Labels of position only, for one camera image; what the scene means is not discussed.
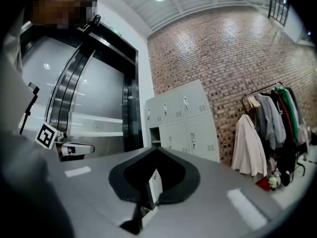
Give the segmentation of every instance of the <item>white coat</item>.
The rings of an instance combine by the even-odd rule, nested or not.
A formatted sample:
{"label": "white coat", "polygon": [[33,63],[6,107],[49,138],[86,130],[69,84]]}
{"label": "white coat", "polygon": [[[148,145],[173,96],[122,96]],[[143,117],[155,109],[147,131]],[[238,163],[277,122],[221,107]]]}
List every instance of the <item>white coat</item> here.
{"label": "white coat", "polygon": [[261,140],[248,115],[242,115],[236,125],[232,169],[243,174],[267,175],[266,160]]}

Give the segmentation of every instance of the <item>red brick wall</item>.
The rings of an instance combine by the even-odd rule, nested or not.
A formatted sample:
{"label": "red brick wall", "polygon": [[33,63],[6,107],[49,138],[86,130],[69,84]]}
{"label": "red brick wall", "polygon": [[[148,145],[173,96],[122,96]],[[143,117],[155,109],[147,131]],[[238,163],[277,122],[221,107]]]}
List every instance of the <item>red brick wall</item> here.
{"label": "red brick wall", "polygon": [[148,39],[155,94],[200,79],[210,103],[224,164],[246,92],[276,81],[292,87],[308,126],[317,126],[317,60],[267,17],[248,7],[203,11]]}

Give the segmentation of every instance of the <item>locker door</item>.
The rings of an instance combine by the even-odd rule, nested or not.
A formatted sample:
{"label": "locker door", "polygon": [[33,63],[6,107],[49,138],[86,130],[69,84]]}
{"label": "locker door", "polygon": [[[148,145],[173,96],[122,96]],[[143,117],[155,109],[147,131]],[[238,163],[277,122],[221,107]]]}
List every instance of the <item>locker door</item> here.
{"label": "locker door", "polygon": [[148,126],[162,124],[164,115],[164,105],[161,97],[157,96],[146,101],[146,116]]}
{"label": "locker door", "polygon": [[186,118],[208,113],[205,93],[199,83],[190,84],[179,89]]}
{"label": "locker door", "polygon": [[177,90],[161,96],[164,106],[165,122],[183,120],[183,111]]}
{"label": "locker door", "polygon": [[163,142],[163,147],[189,153],[185,122],[167,123]]}
{"label": "locker door", "polygon": [[218,161],[216,135],[209,115],[188,120],[187,126],[192,154]]}

